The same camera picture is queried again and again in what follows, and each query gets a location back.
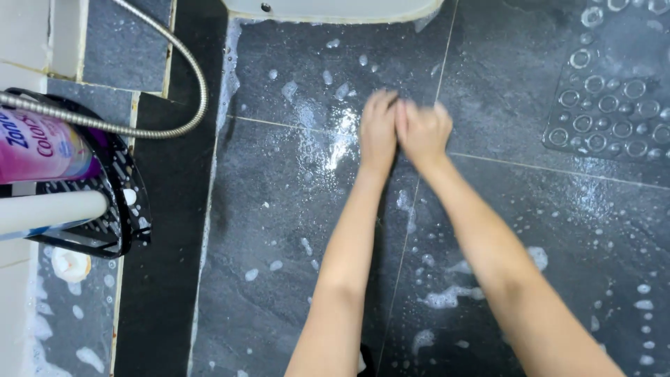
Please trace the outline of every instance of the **shower hose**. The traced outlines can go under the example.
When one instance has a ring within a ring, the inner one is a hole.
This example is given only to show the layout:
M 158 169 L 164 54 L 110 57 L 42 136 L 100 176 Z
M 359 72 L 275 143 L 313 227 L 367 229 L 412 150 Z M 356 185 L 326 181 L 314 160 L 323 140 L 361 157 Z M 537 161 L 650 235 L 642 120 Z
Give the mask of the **shower hose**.
M 11 95 L 0 91 L 0 104 L 7 105 L 11 107 L 16 107 L 19 109 L 25 109 L 32 111 L 34 113 L 39 113 L 43 115 L 48 115 L 50 117 L 55 117 L 62 119 L 68 123 L 83 125 L 86 127 L 92 127 L 101 129 L 106 132 L 117 133 L 123 136 L 130 136 L 133 138 L 141 139 L 169 139 L 176 138 L 178 136 L 184 135 L 185 133 L 194 129 L 204 117 L 205 111 L 207 111 L 207 83 L 205 81 L 205 76 L 202 73 L 202 69 L 198 66 L 193 54 L 186 48 L 186 46 L 177 39 L 165 26 L 162 26 L 160 23 L 156 22 L 150 16 L 142 13 L 138 8 L 128 4 L 125 0 L 112 0 L 115 3 L 119 4 L 121 7 L 127 9 L 132 14 L 141 18 L 144 22 L 148 23 L 151 27 L 156 29 L 160 34 L 162 34 L 167 40 L 169 40 L 174 47 L 181 52 L 190 66 L 196 73 L 198 79 L 198 85 L 200 86 L 200 105 L 198 110 L 193 116 L 193 118 L 185 125 L 177 127 L 175 129 L 170 129 L 167 131 L 149 131 L 146 129 L 135 129 L 122 125 L 115 125 L 112 123 L 107 123 L 106 121 L 101 121 L 99 119 L 86 117 L 72 111 L 63 110 L 59 107 L 47 105 L 44 103 L 35 102 L 32 100 L 24 99 L 16 95 Z

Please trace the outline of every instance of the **small white container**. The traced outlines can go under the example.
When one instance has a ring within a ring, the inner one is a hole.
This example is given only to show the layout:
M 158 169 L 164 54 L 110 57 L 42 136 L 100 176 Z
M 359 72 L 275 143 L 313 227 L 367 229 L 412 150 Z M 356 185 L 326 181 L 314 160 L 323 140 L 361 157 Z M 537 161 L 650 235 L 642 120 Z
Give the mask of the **small white container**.
M 0 199 L 0 241 L 75 227 L 102 216 L 108 206 L 98 191 Z

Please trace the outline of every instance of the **hand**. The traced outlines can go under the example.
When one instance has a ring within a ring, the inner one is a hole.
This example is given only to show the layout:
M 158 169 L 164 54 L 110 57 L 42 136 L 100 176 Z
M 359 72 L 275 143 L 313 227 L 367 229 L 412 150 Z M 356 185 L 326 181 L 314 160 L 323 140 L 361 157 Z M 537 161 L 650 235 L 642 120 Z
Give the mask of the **hand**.
M 412 101 L 398 101 L 396 112 L 395 127 L 400 145 L 414 167 L 425 175 L 433 164 L 446 156 L 452 118 L 439 102 L 435 102 L 432 109 L 418 109 Z
M 380 90 L 373 93 L 363 109 L 358 140 L 360 171 L 376 174 L 386 180 L 393 164 L 397 139 L 395 137 L 396 104 L 389 105 L 397 91 Z

